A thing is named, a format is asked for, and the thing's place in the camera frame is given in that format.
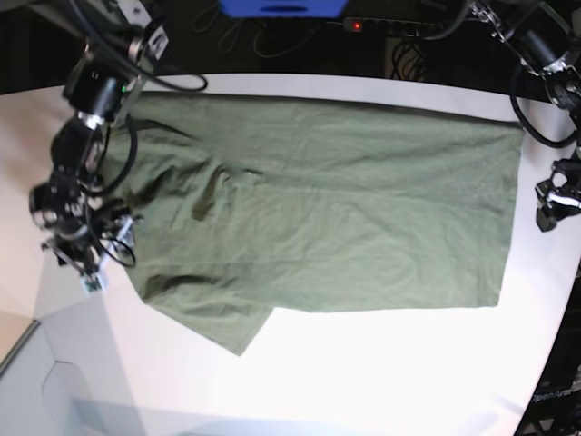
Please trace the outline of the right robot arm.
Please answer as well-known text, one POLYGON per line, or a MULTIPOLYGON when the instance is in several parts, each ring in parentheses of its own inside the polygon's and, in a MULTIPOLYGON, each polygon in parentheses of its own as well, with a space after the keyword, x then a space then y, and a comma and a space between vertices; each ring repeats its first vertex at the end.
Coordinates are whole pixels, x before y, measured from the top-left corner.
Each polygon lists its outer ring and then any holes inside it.
POLYGON ((137 264, 133 225, 124 200, 113 197, 136 161, 138 137, 130 110, 148 83, 197 94, 155 75, 169 37, 164 20, 142 1, 71 1, 86 37, 83 56, 70 73, 63 97, 73 115, 50 148, 52 171, 29 193, 35 225, 50 237, 42 248, 79 275, 86 295, 106 287, 108 261, 137 264))

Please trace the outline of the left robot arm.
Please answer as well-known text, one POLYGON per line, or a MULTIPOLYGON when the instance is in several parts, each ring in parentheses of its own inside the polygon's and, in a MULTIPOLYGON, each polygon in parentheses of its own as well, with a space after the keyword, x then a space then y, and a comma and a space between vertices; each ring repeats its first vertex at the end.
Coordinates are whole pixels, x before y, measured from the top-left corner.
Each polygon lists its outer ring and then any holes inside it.
POLYGON ((553 162, 550 177, 535 187, 537 227, 550 232, 561 221, 580 214, 580 37, 545 1, 461 1, 455 14, 427 25, 418 37, 443 39, 471 16, 518 59, 510 78, 509 100, 526 133, 551 149, 576 147, 570 157, 553 162), (568 112, 575 125, 568 137, 551 140, 526 118, 517 101, 517 84, 524 73, 541 79, 550 103, 568 112))

